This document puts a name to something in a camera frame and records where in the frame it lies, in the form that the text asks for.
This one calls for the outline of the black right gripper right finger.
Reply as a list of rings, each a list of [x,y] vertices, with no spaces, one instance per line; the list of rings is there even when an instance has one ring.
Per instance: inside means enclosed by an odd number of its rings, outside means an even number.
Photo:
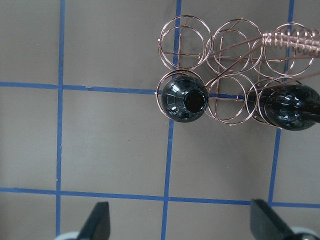
[[[250,203],[250,231],[255,240],[289,240],[295,233],[262,199]]]

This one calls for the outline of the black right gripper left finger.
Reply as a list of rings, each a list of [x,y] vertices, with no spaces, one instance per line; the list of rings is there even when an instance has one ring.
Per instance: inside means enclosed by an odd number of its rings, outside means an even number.
[[[108,240],[111,235],[109,203],[98,202],[80,230],[78,240]]]

